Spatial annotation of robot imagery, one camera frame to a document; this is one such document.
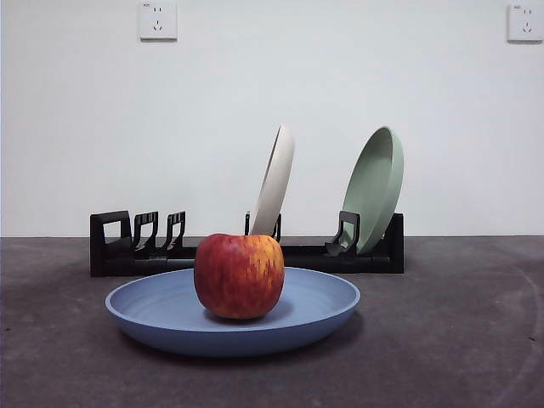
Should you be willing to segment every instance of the white wall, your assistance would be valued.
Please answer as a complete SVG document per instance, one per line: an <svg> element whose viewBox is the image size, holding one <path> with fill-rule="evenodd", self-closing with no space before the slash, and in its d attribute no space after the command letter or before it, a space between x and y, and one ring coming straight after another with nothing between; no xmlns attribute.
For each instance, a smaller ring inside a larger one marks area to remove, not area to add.
<svg viewBox="0 0 544 408"><path fill-rule="evenodd" d="M175 43L138 4L3 1L3 236L118 209L241 233L282 122L285 235L336 231L382 124L408 235L544 234L544 45L506 43L507 1L178 0Z"/></svg>

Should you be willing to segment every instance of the red apple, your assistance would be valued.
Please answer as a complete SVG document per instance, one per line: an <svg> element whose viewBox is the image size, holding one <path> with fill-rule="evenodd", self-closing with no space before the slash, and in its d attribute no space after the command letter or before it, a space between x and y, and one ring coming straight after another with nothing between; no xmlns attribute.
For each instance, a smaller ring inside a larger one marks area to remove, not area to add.
<svg viewBox="0 0 544 408"><path fill-rule="evenodd" d="M196 249L196 295L220 317L266 315L278 303L284 277L280 244L268 235L213 234Z"/></svg>

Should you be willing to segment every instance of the dish rack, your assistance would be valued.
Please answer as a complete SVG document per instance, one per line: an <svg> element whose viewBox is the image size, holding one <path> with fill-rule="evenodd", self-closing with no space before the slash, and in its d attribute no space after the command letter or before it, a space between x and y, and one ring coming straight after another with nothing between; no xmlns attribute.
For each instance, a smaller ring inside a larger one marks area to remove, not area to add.
<svg viewBox="0 0 544 408"><path fill-rule="evenodd" d="M246 213L245 234L249 233L251 214ZM157 245L159 226L158 212L138 214L134 217L134 236L131 233L128 211L104 212L90 216L90 272L98 276L155 275L179 269L193 268L198 238L184 237L185 211L167 216L167 236ZM121 233L114 239L105 237L105 225L121 223ZM152 224L150 237L143 239L142 226ZM173 235L179 224L179 233ZM341 245L345 224L353 227L353 237L347 245ZM338 215L338 231L330 241L309 244L318 237L285 237L281 241L281 214L278 216L272 236L280 243L285 266L314 269L326 273L404 273L404 219L395 213L382 239L364 254L357 253L360 215L341 211Z"/></svg>

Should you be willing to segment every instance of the electrical outlet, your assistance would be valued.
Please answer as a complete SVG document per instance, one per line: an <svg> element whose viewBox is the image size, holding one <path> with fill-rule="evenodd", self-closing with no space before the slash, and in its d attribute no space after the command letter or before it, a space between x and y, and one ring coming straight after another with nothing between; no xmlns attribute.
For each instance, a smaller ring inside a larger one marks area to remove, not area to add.
<svg viewBox="0 0 544 408"><path fill-rule="evenodd" d="M139 8L139 37L142 40L177 40L176 14L176 3L142 3Z"/></svg>
<svg viewBox="0 0 544 408"><path fill-rule="evenodd" d="M542 43L544 7L542 4L517 3L508 10L509 43Z"/></svg>

